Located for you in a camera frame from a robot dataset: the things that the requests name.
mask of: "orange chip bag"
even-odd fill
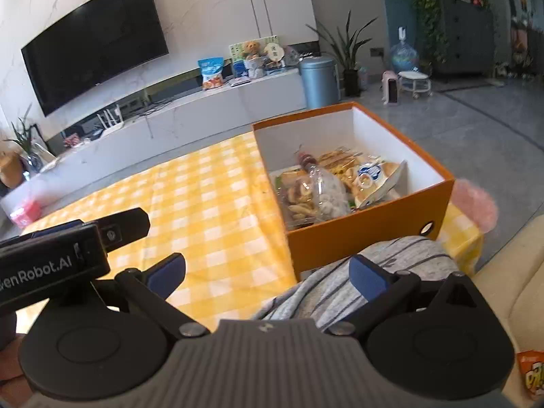
[[[517,354],[523,384],[529,391],[531,399],[544,394],[544,353],[541,351],[525,351]]]

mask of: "gray striped fabric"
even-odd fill
[[[378,242],[360,254],[391,273],[409,270],[424,281],[444,279],[458,271],[455,261],[439,242],[421,236]],[[318,328],[326,329],[366,302],[349,280],[349,258],[346,258],[316,270],[271,300],[253,319],[312,318]]]

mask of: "pink fluffy object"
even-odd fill
[[[497,226],[499,210],[495,201],[469,180],[455,181],[451,201],[482,233],[488,233]]]

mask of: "gray ribbed surface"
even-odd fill
[[[511,407],[501,399],[444,404],[406,393],[374,371],[357,341],[323,335],[312,320],[222,321],[211,336],[178,342],[152,380],[81,407]],[[25,408],[78,405],[36,395]]]

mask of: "beige sofa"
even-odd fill
[[[544,351],[544,215],[535,218],[474,278],[508,332],[516,353]],[[532,406],[516,364],[504,394]]]

